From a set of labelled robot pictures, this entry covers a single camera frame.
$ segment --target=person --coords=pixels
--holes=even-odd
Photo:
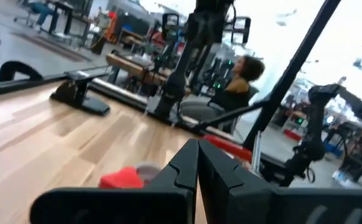
[[[250,82],[260,78],[265,65],[258,59],[245,55],[238,59],[232,71],[234,76],[224,91],[216,93],[210,100],[226,111],[247,106],[251,98]]]
[[[265,65],[260,60],[248,55],[240,57],[232,69],[234,77],[224,91],[218,91],[211,98],[188,97],[180,104],[180,114],[202,121],[215,118],[225,111],[248,106],[251,97],[258,92],[250,82],[259,79],[264,70]]]
[[[33,11],[40,14],[39,18],[37,19],[36,25],[34,26],[37,32],[41,31],[42,25],[45,22],[45,19],[48,15],[52,16],[52,24],[53,30],[55,30],[57,26],[57,21],[59,14],[55,12],[53,9],[49,8],[48,3],[53,1],[45,1],[45,0],[29,0],[29,5]]]

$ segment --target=white wall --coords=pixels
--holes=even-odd
[[[237,15],[250,16],[252,19],[247,47],[264,57],[266,65],[263,76],[253,83],[260,90],[253,101],[260,100],[271,92],[305,37],[321,5],[317,0],[302,3],[280,1],[275,5],[270,0],[236,2],[238,10],[246,9],[238,11]],[[296,8],[297,14],[286,20],[286,26],[277,25],[278,14],[292,12]],[[258,111],[248,113],[242,118],[254,122],[257,115]]]

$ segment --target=black mount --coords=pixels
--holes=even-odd
[[[30,223],[192,224],[197,178],[208,224],[362,223],[362,190],[277,187],[196,139],[143,189],[53,189],[34,201]]]
[[[81,71],[75,71],[69,72],[67,75],[70,80],[61,84],[57,90],[51,94],[51,99],[66,103],[71,107],[91,114],[105,116],[109,113],[111,108],[107,104],[99,99],[86,95],[89,82],[94,78],[107,75],[106,73],[88,76],[83,75]]]

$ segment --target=workbench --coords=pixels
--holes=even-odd
[[[141,64],[133,60],[132,55],[120,56],[116,54],[108,54],[106,56],[106,62],[108,65],[112,65],[113,74],[108,78],[108,82],[114,84],[120,69],[128,72],[128,78],[139,77],[141,82],[145,84],[163,85],[169,75],[173,72],[168,68],[160,68],[158,73],[147,72],[154,67],[152,63]]]
[[[296,123],[296,119],[302,119],[301,123]],[[292,111],[287,118],[287,121],[282,126],[281,131],[284,132],[286,129],[293,131],[299,136],[303,136],[305,127],[307,127],[307,115],[301,111]]]

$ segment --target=curly hair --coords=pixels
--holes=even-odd
[[[244,55],[243,68],[240,76],[248,82],[256,81],[264,73],[266,66],[262,61],[252,56]]]

